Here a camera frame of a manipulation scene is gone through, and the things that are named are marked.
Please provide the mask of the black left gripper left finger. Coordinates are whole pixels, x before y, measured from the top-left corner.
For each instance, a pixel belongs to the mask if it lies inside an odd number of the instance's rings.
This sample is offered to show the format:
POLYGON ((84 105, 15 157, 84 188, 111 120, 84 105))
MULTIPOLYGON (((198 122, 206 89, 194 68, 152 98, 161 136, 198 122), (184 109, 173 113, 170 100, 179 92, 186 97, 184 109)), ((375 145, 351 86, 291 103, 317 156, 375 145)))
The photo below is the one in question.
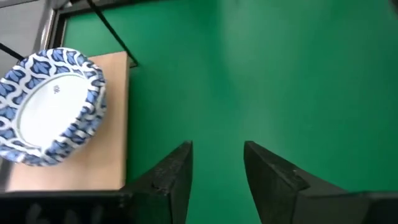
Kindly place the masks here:
POLYGON ((185 141, 118 190, 1 194, 1 224, 185 223, 192 176, 193 143, 185 141))

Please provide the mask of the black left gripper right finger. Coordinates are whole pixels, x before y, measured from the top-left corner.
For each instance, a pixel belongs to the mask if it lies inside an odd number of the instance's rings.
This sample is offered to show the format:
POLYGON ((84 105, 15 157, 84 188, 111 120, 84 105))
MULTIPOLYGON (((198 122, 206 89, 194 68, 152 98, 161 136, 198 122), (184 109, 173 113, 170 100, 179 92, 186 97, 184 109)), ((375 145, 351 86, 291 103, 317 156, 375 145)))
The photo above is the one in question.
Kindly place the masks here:
POLYGON ((397 224, 397 192, 348 192, 274 154, 244 143, 249 188, 262 223, 397 224))

